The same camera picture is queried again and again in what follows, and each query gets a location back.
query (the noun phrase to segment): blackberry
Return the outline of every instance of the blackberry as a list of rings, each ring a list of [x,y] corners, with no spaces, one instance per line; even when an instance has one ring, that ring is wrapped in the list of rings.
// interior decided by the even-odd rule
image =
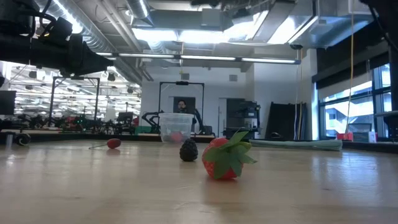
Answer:
[[[180,158],[185,162],[192,162],[198,158],[198,148],[194,140],[185,140],[180,149]]]

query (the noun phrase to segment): clear plastic bin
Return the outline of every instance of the clear plastic bin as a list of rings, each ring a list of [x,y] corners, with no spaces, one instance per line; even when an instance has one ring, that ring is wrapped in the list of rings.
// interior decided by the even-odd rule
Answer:
[[[193,114],[159,114],[160,136],[163,142],[184,142],[191,137]]]

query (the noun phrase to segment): strawberry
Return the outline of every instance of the strawberry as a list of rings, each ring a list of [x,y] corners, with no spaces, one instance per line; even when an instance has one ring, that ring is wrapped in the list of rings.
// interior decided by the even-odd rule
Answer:
[[[247,133],[247,131],[235,133],[230,140],[216,138],[210,142],[201,157],[210,177],[214,179],[240,177],[244,163],[257,162],[246,155],[251,144],[240,141]]]

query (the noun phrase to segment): man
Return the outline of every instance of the man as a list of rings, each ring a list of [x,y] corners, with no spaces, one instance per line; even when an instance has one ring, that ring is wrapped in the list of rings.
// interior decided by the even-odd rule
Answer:
[[[178,113],[188,113],[187,104],[185,100],[178,101]]]

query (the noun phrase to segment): table surface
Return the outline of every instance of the table surface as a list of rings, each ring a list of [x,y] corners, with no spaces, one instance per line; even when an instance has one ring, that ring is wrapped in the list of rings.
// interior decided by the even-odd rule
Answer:
[[[397,223],[398,156],[254,147],[241,178],[212,180],[179,146],[124,141],[0,146],[0,222]],[[198,144],[201,155],[206,144]]]

